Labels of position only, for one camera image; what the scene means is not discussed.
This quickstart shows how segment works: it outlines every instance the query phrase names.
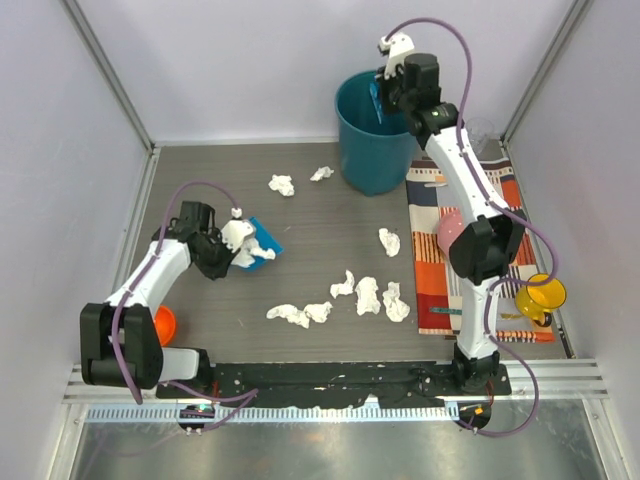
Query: yellow cup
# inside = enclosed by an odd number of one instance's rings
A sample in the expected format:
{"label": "yellow cup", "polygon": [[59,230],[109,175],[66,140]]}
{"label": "yellow cup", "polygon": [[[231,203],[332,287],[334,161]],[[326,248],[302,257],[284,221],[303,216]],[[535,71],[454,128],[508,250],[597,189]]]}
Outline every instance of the yellow cup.
{"label": "yellow cup", "polygon": [[[546,273],[537,273],[530,282],[541,282],[549,278]],[[538,325],[548,327],[551,324],[551,312],[561,307],[567,299],[567,291],[560,280],[554,278],[540,287],[526,286],[516,294],[516,307]]]}

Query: teal bucket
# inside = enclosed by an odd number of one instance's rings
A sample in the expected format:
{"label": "teal bucket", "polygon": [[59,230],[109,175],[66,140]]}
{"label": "teal bucket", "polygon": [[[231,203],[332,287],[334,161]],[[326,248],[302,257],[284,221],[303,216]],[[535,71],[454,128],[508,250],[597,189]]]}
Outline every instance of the teal bucket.
{"label": "teal bucket", "polygon": [[384,115],[382,123],[369,93],[375,72],[354,75],[336,94],[340,121],[340,168],[352,186],[365,195],[393,190],[407,176],[418,143],[402,114]]}

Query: crumpled paper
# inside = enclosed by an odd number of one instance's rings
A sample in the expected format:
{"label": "crumpled paper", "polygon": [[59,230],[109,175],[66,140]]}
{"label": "crumpled paper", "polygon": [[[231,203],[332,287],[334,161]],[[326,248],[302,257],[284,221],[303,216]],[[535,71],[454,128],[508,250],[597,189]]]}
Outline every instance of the crumpled paper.
{"label": "crumpled paper", "polygon": [[269,320],[276,317],[284,318],[287,320],[287,322],[300,325],[303,328],[309,328],[309,317],[307,317],[304,312],[301,312],[293,305],[278,305],[277,307],[273,307],[267,312],[267,318]]}
{"label": "crumpled paper", "polygon": [[242,242],[242,246],[240,247],[238,254],[233,260],[231,260],[231,265],[237,265],[242,268],[250,267],[256,261],[253,257],[273,260],[276,258],[276,252],[272,248],[264,250],[260,247],[258,240],[255,238],[247,238]]}
{"label": "crumpled paper", "polygon": [[356,312],[358,315],[364,315],[367,312],[380,312],[380,301],[378,300],[378,284],[373,277],[364,277],[356,286],[356,294],[358,302],[356,303]]}
{"label": "crumpled paper", "polygon": [[396,282],[389,282],[386,292],[382,292],[382,301],[387,311],[387,317],[392,322],[401,322],[409,312],[411,308],[409,305],[400,300],[400,284]]}
{"label": "crumpled paper", "polygon": [[331,312],[331,302],[324,303],[310,303],[304,307],[304,313],[307,317],[317,323],[324,323],[327,321],[327,317]]}
{"label": "crumpled paper", "polygon": [[347,281],[344,283],[334,283],[329,287],[329,293],[333,298],[338,298],[338,295],[351,295],[353,293],[353,286],[356,283],[356,279],[353,277],[353,273],[349,270],[346,272]]}
{"label": "crumpled paper", "polygon": [[274,192],[280,192],[283,197],[292,197],[295,193],[289,175],[272,175],[269,188]]}
{"label": "crumpled paper", "polygon": [[334,170],[329,167],[320,167],[318,170],[316,170],[316,173],[313,174],[310,180],[312,182],[319,182],[323,178],[329,178],[331,175],[333,175],[333,172]]}
{"label": "crumpled paper", "polygon": [[388,256],[395,257],[400,252],[400,237],[398,235],[386,228],[381,228],[378,230],[378,237]]}

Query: gray floor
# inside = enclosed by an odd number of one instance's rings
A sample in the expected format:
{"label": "gray floor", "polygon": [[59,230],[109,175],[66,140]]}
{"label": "gray floor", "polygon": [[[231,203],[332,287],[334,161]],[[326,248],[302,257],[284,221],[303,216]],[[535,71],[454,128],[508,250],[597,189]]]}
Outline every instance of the gray floor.
{"label": "gray floor", "polygon": [[[379,361],[447,359],[453,342],[418,335],[409,215],[403,187],[374,198],[349,187],[338,173],[336,144],[276,144],[163,148],[145,213],[136,263],[158,228],[167,201],[182,183],[194,179],[220,182],[237,197],[245,216],[256,216],[285,247],[285,253],[262,269],[233,268],[226,279],[211,282],[191,268],[176,282],[165,304],[178,317],[174,346],[202,347],[215,361]],[[318,167],[336,174],[312,183]],[[267,183],[272,174],[291,175],[296,194],[284,198]],[[206,187],[185,192],[183,199],[205,201],[217,210],[217,223],[229,219],[227,200]],[[398,233],[400,254],[388,258],[378,229]],[[332,300],[329,286],[344,281],[345,269],[356,282],[363,276],[400,282],[411,314],[392,323],[384,314],[355,312],[355,296]],[[325,324],[309,330],[283,319],[267,320],[268,309],[282,303],[299,308],[332,300]],[[520,344],[526,358],[563,358],[559,342]]]}

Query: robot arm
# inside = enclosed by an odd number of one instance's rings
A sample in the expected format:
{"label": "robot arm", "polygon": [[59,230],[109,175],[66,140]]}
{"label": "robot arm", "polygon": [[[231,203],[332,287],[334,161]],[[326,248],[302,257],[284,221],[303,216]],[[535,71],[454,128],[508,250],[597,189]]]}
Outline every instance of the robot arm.
{"label": "robot arm", "polygon": [[183,202],[180,216],[169,224],[158,258],[160,230],[129,279],[102,304],[87,304],[80,314],[82,377],[93,385],[126,386],[113,351],[111,324],[116,306],[142,270],[144,278],[124,304],[117,341],[135,384],[150,389],[159,382],[193,379],[201,391],[211,386],[211,367],[204,350],[162,348],[153,318],[177,278],[195,264],[208,278],[224,277],[245,239],[255,234],[253,225],[230,220],[222,230],[215,227],[215,211],[200,202]]}
{"label": "robot arm", "polygon": [[[478,182],[490,200],[508,208],[482,170],[463,128],[462,140],[471,166],[464,162],[456,135],[457,108],[440,100],[437,58],[416,53],[413,42],[402,32],[388,41],[383,37],[378,48],[388,56],[387,64],[376,75],[383,112],[404,114],[409,132],[442,170],[460,208],[464,229],[449,249],[449,261],[461,278],[463,291],[462,328],[454,349],[454,366],[462,386],[484,385],[496,374],[499,364],[497,347],[489,340],[484,324],[489,287],[506,275],[524,227],[488,204]],[[524,218],[521,211],[515,213]],[[497,302],[489,305],[488,331],[495,334]]]}

